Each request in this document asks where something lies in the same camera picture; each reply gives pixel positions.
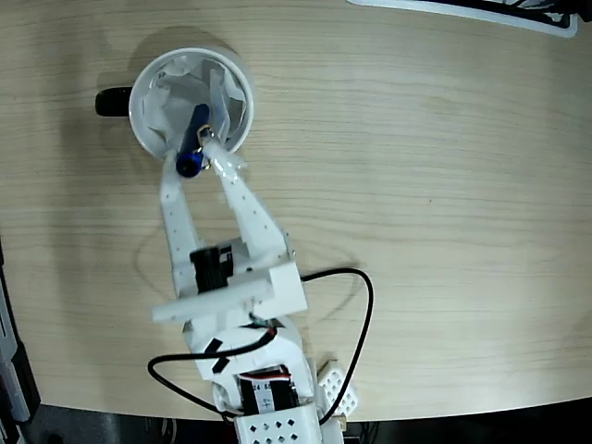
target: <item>black cable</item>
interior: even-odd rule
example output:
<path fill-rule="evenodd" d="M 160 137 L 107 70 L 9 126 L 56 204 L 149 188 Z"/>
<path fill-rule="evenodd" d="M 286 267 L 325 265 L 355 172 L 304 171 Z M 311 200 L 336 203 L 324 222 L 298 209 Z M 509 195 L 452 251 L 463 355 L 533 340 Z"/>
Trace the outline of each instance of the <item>black cable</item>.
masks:
<path fill-rule="evenodd" d="M 374 287 L 372 285 L 372 281 L 370 277 L 366 275 L 366 273 L 362 270 L 358 270 L 357 268 L 351 267 L 342 267 L 342 268 L 333 268 L 330 270 L 320 271 L 318 273 L 313 273 L 312 275 L 308 275 L 302 277 L 302 282 L 309 282 L 311 280 L 319 279 L 319 278 L 326 278 L 328 276 L 336 276 L 336 275 L 357 275 L 364 280 L 366 287 L 368 289 L 368 305 L 366 308 L 366 316 L 364 319 L 364 324 L 362 325 L 362 330 L 360 332 L 360 337 L 358 338 L 358 343 L 356 348 L 353 352 L 353 356 L 351 358 L 350 367 L 348 368 L 348 372 L 343 380 L 343 386 L 341 386 L 341 390 L 333 405 L 327 410 L 327 413 L 319 420 L 319 424 L 322 426 L 326 423 L 333 413 L 337 410 L 339 403 L 343 399 L 343 395 L 345 394 L 345 390 L 347 389 L 350 381 L 352 380 L 353 371 L 355 370 L 355 366 L 358 364 L 358 359 L 360 358 L 360 354 L 362 352 L 362 347 L 364 346 L 364 341 L 366 339 L 366 335 L 368 333 L 368 328 L 370 327 L 370 319 L 372 318 L 372 310 L 374 307 Z M 161 356 L 156 356 L 150 360 L 148 363 L 148 373 L 151 377 L 153 377 L 156 381 L 161 383 L 167 389 L 174 391 L 180 397 L 185 398 L 188 401 L 191 401 L 200 407 L 209 410 L 210 412 L 218 413 L 222 416 L 222 419 L 227 422 L 229 418 L 233 418 L 237 416 L 235 413 L 230 412 L 220 412 L 214 404 L 204 401 L 198 398 L 195 395 L 192 395 L 189 391 L 184 390 L 183 388 L 179 387 L 178 385 L 174 384 L 173 382 L 166 379 L 160 373 L 155 370 L 155 367 L 161 363 L 171 363 L 171 362 L 179 362 L 179 361 L 200 361 L 205 359 L 218 359 L 218 358 L 228 358 L 230 356 L 238 356 L 240 354 L 254 352 L 261 347 L 264 347 L 269 342 L 273 340 L 276 336 L 277 331 L 274 328 L 269 328 L 267 332 L 256 342 L 253 344 L 245 345 L 244 347 L 239 347 L 238 349 L 232 350 L 225 350 L 225 351 L 215 351 L 211 353 L 178 353 L 178 354 L 163 354 Z"/>
<path fill-rule="evenodd" d="M 254 352 L 255 350 L 260 349 L 267 345 L 269 342 L 271 342 L 273 338 L 276 336 L 276 333 L 277 332 L 274 328 L 269 328 L 259 340 L 257 340 L 253 344 L 245 345 L 244 347 L 239 347 L 238 349 L 214 351 L 210 353 L 178 353 L 163 354 L 161 356 L 156 356 L 152 358 L 147 365 L 148 373 L 156 381 L 160 382 L 167 389 L 174 391 L 182 398 L 185 398 L 186 400 L 191 401 L 199 405 L 200 407 L 204 407 L 206 410 L 209 410 L 210 412 L 221 414 L 222 418 L 225 420 L 228 418 L 233 418 L 236 416 L 236 414 L 230 412 L 220 412 L 214 404 L 211 404 L 210 402 L 204 401 L 198 398 L 197 396 L 192 395 L 189 391 L 184 390 L 183 388 L 166 379 L 164 376 L 162 376 L 160 373 L 156 371 L 155 367 L 161 363 L 228 358 L 230 356 L 238 356 L 240 354 Z"/>
<path fill-rule="evenodd" d="M 312 275 L 308 275 L 302 278 L 302 282 L 309 282 L 311 280 L 319 279 L 319 278 L 326 278 L 327 276 L 335 276 L 335 275 L 357 275 L 364 280 L 366 287 L 368 288 L 368 306 L 366 308 L 366 316 L 364 319 L 364 324 L 362 325 L 362 330 L 360 331 L 360 338 L 358 338 L 358 343 L 355 346 L 355 350 L 353 351 L 353 356 L 351 357 L 350 368 L 348 368 L 348 373 L 345 375 L 343 379 L 343 385 L 341 386 L 341 390 L 339 391 L 339 395 L 333 402 L 333 405 L 327 410 L 327 413 L 321 418 L 319 424 L 322 426 L 326 423 L 333 413 L 337 410 L 339 403 L 343 399 L 343 395 L 345 394 L 345 390 L 347 389 L 348 385 L 350 384 L 350 380 L 352 380 L 353 371 L 355 370 L 355 366 L 358 364 L 358 359 L 360 358 L 360 353 L 362 352 L 362 347 L 364 346 L 364 341 L 366 339 L 366 335 L 368 333 L 368 328 L 370 327 L 370 319 L 372 318 L 372 309 L 374 308 L 374 287 L 372 285 L 372 281 L 370 277 L 366 275 L 366 273 L 362 270 L 358 270 L 357 268 L 351 268 L 348 266 L 342 268 L 333 268 L 331 270 L 320 271 L 318 273 L 313 273 Z"/>

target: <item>perforated white plastic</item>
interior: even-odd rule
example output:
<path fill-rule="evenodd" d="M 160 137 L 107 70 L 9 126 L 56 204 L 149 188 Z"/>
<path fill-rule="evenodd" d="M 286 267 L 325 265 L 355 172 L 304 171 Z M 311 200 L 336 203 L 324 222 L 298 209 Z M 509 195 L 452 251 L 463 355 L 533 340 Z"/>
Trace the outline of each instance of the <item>perforated white plastic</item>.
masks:
<path fill-rule="evenodd" d="M 314 404 L 279 412 L 240 416 L 234 426 L 240 444 L 321 444 Z"/>
<path fill-rule="evenodd" d="M 337 361 L 329 361 L 318 375 L 318 384 L 325 391 L 329 405 L 333 405 L 345 380 L 345 371 L 339 366 Z M 345 414 L 350 416 L 357 409 L 360 399 L 350 382 L 345 390 L 343 399 L 335 411 L 335 415 Z"/>

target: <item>white tissue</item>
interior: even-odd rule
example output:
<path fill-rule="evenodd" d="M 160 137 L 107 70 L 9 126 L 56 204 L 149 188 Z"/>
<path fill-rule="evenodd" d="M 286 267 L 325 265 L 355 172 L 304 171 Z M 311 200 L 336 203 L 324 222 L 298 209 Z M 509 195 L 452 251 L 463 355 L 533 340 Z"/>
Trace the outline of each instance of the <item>white tissue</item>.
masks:
<path fill-rule="evenodd" d="M 220 63 L 198 55 L 180 55 L 166 63 L 142 99 L 146 126 L 169 148 L 179 150 L 195 106 L 210 106 L 210 124 L 225 144 L 241 125 L 246 99 L 239 82 Z"/>

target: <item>robotic arm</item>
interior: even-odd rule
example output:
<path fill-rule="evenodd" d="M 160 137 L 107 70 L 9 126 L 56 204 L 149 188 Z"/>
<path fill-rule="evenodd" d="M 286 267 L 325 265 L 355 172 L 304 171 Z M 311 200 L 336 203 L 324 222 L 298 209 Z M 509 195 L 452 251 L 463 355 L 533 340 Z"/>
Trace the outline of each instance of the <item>robotic arm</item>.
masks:
<path fill-rule="evenodd" d="M 319 424 L 329 407 L 327 396 L 316 381 L 315 364 L 304 356 L 300 334 L 287 318 L 306 310 L 307 303 L 285 233 L 238 174 L 238 157 L 220 145 L 207 125 L 198 129 L 190 151 L 219 177 L 240 238 L 205 245 L 181 187 L 183 151 L 171 150 L 165 158 L 160 202 L 177 299 L 156 306 L 153 320 L 182 323 L 193 353 L 236 350 L 256 343 L 266 331 L 274 332 L 273 339 L 256 350 L 195 361 L 202 378 L 212 382 L 216 408 L 241 412 L 234 419 L 241 444 L 342 443 L 337 419 Z"/>

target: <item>floor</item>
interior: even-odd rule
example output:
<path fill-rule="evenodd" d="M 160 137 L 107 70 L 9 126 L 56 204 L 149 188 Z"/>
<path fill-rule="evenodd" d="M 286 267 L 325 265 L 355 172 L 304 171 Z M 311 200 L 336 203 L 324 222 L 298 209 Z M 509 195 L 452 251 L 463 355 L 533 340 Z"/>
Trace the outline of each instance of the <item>floor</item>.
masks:
<path fill-rule="evenodd" d="M 582 442 L 590 412 L 592 399 L 585 399 L 501 413 L 388 421 L 379 424 L 374 441 L 376 423 L 350 423 L 346 443 L 360 443 L 362 429 L 361 444 Z M 30 444 L 171 444 L 173 433 L 178 444 L 236 442 L 233 427 L 218 422 L 173 422 L 44 405 L 25 433 Z"/>

